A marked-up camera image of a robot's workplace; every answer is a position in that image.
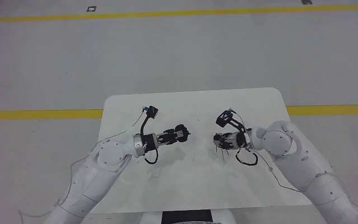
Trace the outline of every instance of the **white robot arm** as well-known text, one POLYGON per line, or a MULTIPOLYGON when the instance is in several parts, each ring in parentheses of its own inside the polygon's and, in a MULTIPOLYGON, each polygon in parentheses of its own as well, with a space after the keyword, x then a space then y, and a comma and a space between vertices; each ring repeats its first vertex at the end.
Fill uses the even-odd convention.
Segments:
POLYGON ((146 108, 147 117, 140 134, 136 134, 126 144, 106 138, 98 142, 81 167, 76 171, 65 201, 57 205, 44 224, 78 224, 102 200, 130 162, 132 156, 139 158, 164 144, 187 141, 190 134, 184 125, 169 129, 161 134, 143 133, 149 118, 155 118, 157 109, 146 108))
POLYGON ((216 123, 221 127, 231 124, 239 131, 216 134, 215 145, 227 150, 266 150, 284 177, 315 205, 328 224, 358 223, 358 207, 350 201, 332 166, 296 125, 278 121, 267 129, 246 129, 233 119, 233 113, 225 111, 216 123))

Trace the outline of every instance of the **thin wire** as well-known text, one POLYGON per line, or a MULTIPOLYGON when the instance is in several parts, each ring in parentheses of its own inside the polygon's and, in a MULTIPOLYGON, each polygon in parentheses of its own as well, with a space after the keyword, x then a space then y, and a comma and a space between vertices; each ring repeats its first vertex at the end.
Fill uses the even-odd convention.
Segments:
MULTIPOLYGON (((233 111, 237 116, 239 116, 239 118, 240 118, 240 120, 241 120, 241 122, 242 122, 242 125, 244 126, 244 129, 245 129, 246 133, 248 133, 248 132, 247 132, 247 129, 246 129, 246 126, 245 126, 245 124, 244 124, 244 121, 243 121, 243 119, 241 118, 241 116, 240 116, 239 114, 237 114, 234 110, 232 110, 232 111, 233 111)), ((274 171, 273 171, 274 169, 269 165, 269 163, 265 160, 265 158, 263 158, 263 157, 260 155, 260 153, 257 152, 257 150, 255 149, 255 147, 253 146, 253 144, 251 144, 251 147, 252 147, 252 148, 256 151, 256 153, 264 160, 264 162, 265 162, 266 165, 268 166, 269 172, 271 172, 271 173, 273 174, 274 178, 276 179, 276 181, 277 181, 277 183, 279 184, 280 187, 286 188, 286 189, 289 189, 289 190, 293 190, 294 192, 300 192, 299 190, 290 188, 290 187, 288 187, 288 186, 283 186, 283 185, 281 185, 281 183, 279 182, 278 178, 277 178, 276 175, 274 174, 274 171)))
POLYGON ((269 165, 269 163, 265 160, 265 158, 263 158, 263 157, 260 155, 260 153, 258 153, 257 151, 256 151, 256 153, 257 153, 257 154, 264 160, 264 162, 267 164, 269 172, 271 172, 271 173, 273 174, 273 176, 275 177, 275 179, 276 179, 276 181, 277 181, 277 183, 279 184, 280 187, 286 188, 286 189, 289 189, 289 190, 293 190, 294 192, 300 192, 299 190, 290 188, 290 187, 288 187, 288 186, 283 186, 283 185, 281 185, 281 183, 279 182, 278 178, 277 178, 276 175, 274 174, 274 171, 273 171, 274 169, 269 165))
MULTIPOLYGON (((136 122, 132 125, 132 127, 134 127, 134 125, 135 125, 135 124, 138 122, 138 120, 142 117, 143 112, 144 112, 144 110, 142 110, 142 113, 140 114, 140 116, 139 116, 139 118, 136 120, 136 122)), ((125 130, 124 132, 121 132, 121 133, 119 133, 119 134, 115 134, 114 136, 110 136, 110 137, 108 137, 108 138, 113 138, 113 137, 119 136, 120 134, 123 134, 123 133, 127 132, 128 130, 131 130, 132 127, 130 127, 129 129, 125 130)), ((95 146, 92 148, 91 152, 93 152, 93 150, 95 150, 96 146, 97 146, 100 142, 102 142, 104 139, 98 141, 98 142, 95 144, 95 146)), ((71 191, 72 180, 73 180, 73 177, 72 177, 72 175, 73 175, 72 167, 73 167, 76 163, 81 162, 81 161, 87 159, 90 155, 91 155, 91 153, 89 153, 89 155, 86 156, 85 158, 82 158, 82 159, 80 159, 80 160, 77 160, 76 162, 73 162, 73 163, 71 164, 71 166, 70 166, 70 174, 71 174, 71 177, 70 177, 70 182, 69 182, 69 188, 68 188, 67 194, 66 194, 65 198, 63 199, 63 201, 62 201, 61 203, 59 203, 59 201, 60 201, 60 198, 59 198, 59 199, 57 200, 57 202, 52 206, 52 208, 51 208, 48 212, 46 212, 46 213, 44 213, 44 214, 40 214, 40 215, 38 215, 38 216, 32 216, 32 215, 30 215, 30 214, 26 214, 25 212, 22 212, 21 210, 18 210, 18 213, 19 213, 20 218, 21 218, 21 224, 24 224, 24 222, 23 222, 23 216, 28 216, 28 217, 31 217, 31 218, 40 218, 40 217, 43 217, 43 216, 46 216, 46 215, 50 214, 57 206, 61 206, 61 205, 67 200, 68 195, 69 195, 69 193, 70 193, 70 191, 71 191)))

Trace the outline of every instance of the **yellow line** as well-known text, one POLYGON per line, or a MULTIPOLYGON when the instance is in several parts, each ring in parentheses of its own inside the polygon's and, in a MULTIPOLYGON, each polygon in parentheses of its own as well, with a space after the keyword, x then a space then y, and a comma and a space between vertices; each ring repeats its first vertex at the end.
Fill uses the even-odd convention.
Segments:
POLYGON ((101 119, 103 110, 0 111, 0 120, 101 119))
MULTIPOLYGON (((358 115, 358 105, 288 106, 290 116, 358 115)), ((0 120, 101 119, 103 110, 0 111, 0 120)))
POLYGON ((138 12, 116 14, 87 14, 62 16, 34 16, 34 17, 7 17, 0 18, 0 22, 34 22, 60 20, 105 20, 115 18, 145 18, 145 17, 172 17, 172 16, 209 16, 234 14, 262 14, 262 13, 297 13, 297 12, 329 12, 329 11, 356 11, 358 6, 305 6, 290 8, 237 8, 232 10, 194 10, 169 12, 138 12))
POLYGON ((290 116, 358 115, 358 105, 288 106, 290 116))

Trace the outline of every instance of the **gray floor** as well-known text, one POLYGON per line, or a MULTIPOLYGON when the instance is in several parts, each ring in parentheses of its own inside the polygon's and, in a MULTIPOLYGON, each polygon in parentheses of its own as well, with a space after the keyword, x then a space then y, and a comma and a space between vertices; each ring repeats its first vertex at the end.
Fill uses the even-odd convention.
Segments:
MULTIPOLYGON (((354 1, 314 1, 315 5, 354 1)), ((2 1, 0 17, 300 7, 300 1, 2 1)), ((276 87, 287 105, 358 104, 358 12, 0 23, 0 110, 100 109, 111 95, 276 87)), ((358 199, 358 118, 291 117, 358 199)), ((0 218, 38 214, 65 191, 69 165, 100 120, 0 121, 0 218)), ((324 223, 313 206, 233 209, 238 223, 324 223)), ((140 213, 84 223, 138 223, 140 213)), ((26 218, 25 223, 41 219, 26 218)))

